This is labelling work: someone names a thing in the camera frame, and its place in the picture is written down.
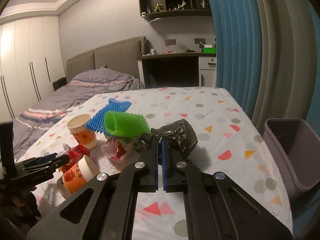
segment black plastic bag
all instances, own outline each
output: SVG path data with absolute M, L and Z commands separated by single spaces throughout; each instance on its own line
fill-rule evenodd
M 137 136 L 132 143 L 133 148 L 137 152 L 150 149 L 152 147 L 153 135 L 156 135 L 160 142 L 165 136 L 168 139 L 170 148 L 179 151 L 183 159 L 188 158 L 198 143 L 196 133 L 192 126 L 185 119 L 181 119 L 162 126 L 159 129 L 151 128 L 151 134 Z

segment wardrobe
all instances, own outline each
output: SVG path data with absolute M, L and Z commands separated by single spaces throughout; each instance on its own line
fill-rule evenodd
M 0 26 L 0 122 L 19 116 L 53 92 L 65 76 L 57 16 L 33 17 Z

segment green scrubber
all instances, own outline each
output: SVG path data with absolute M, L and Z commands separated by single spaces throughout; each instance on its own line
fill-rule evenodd
M 141 114 L 108 111 L 104 116 L 104 126 L 113 136 L 133 138 L 142 133 L 150 133 L 146 119 Z

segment gray plastic bin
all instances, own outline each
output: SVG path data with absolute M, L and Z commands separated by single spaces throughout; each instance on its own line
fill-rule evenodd
M 320 139 L 303 119 L 268 119 L 263 138 L 290 201 L 320 181 Z

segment green box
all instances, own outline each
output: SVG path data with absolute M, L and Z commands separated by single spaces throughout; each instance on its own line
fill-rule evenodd
M 213 53 L 215 54 L 217 52 L 216 48 L 203 48 L 203 53 Z

